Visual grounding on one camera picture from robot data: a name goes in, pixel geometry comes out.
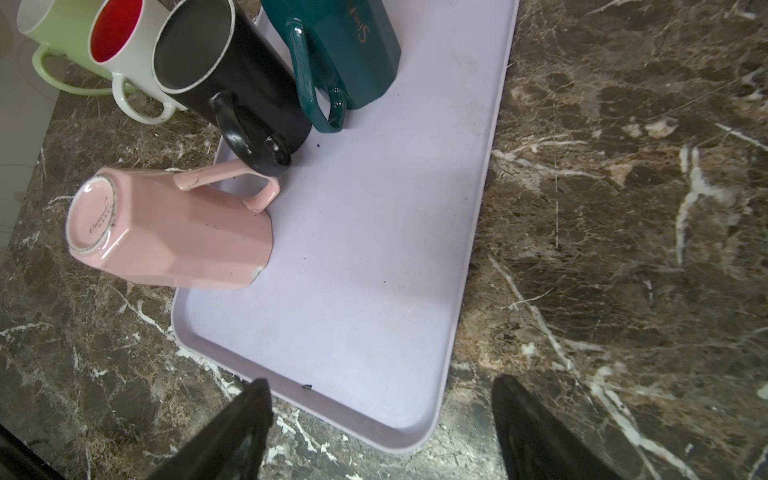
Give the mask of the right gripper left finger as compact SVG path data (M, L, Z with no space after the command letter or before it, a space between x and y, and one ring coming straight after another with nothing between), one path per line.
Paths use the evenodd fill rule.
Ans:
M273 422L269 383L256 379L150 477L257 479Z

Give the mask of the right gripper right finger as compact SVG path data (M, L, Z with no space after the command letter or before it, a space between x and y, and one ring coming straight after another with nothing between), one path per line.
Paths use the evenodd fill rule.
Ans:
M509 479L618 479L513 376L494 379L491 408Z

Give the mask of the lavender plastic tray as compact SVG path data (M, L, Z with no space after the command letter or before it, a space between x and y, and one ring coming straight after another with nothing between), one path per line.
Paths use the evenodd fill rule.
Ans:
M386 9L396 80L294 155L257 279L179 289L171 325L186 349L405 454L438 422L518 3Z

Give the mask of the pink faceted mug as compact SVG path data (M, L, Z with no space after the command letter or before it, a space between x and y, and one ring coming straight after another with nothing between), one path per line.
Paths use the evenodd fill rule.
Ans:
M215 183L256 172L240 159L172 173L104 167L76 192L70 254L135 284L212 290L249 286L273 250L274 177L240 197Z

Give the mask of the dark green mug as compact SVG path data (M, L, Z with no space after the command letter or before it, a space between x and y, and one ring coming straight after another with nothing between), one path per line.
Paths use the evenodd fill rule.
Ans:
M401 47L381 1L263 1L287 45L300 105L321 133L342 130L346 113L383 96Z

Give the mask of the white mug red inside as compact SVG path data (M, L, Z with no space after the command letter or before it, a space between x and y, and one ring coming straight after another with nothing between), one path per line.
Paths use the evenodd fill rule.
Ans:
M170 11L154 0L108 0L94 19L88 40L92 61L112 75L112 94L120 109L135 121L158 125L187 108L165 94L153 77L152 54ZM128 102L133 86L163 105L157 117L136 111Z

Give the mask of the light green mug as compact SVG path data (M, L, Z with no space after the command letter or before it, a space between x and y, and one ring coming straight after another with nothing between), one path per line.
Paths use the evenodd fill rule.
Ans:
M82 88L64 83L44 65L48 57L66 58L75 65L108 81L110 72L94 63L89 54L89 35L102 1L92 0L23 0L16 24L19 32L36 41L39 46L32 56L32 65L49 85L60 91L79 96L111 96L112 87Z

